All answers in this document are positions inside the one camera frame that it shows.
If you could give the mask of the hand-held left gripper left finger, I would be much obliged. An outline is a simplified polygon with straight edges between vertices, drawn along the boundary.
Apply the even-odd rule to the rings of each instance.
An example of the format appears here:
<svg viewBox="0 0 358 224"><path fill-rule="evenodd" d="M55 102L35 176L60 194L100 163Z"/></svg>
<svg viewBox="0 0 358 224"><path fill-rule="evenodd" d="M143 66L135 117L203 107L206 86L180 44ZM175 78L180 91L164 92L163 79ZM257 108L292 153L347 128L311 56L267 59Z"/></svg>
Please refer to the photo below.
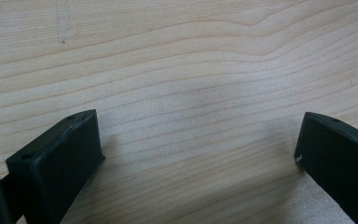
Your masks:
<svg viewBox="0 0 358 224"><path fill-rule="evenodd" d="M29 224L59 224L103 162L97 112L71 115L7 159Z"/></svg>

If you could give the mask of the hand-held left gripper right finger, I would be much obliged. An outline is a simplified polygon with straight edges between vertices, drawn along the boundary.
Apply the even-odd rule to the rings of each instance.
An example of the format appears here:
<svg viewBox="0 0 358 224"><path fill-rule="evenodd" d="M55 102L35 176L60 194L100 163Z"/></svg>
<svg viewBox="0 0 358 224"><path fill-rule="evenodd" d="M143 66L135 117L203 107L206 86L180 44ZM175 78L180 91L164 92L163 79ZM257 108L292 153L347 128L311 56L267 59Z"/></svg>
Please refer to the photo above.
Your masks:
<svg viewBox="0 0 358 224"><path fill-rule="evenodd" d="M339 119L307 112L295 160L358 224L358 129Z"/></svg>

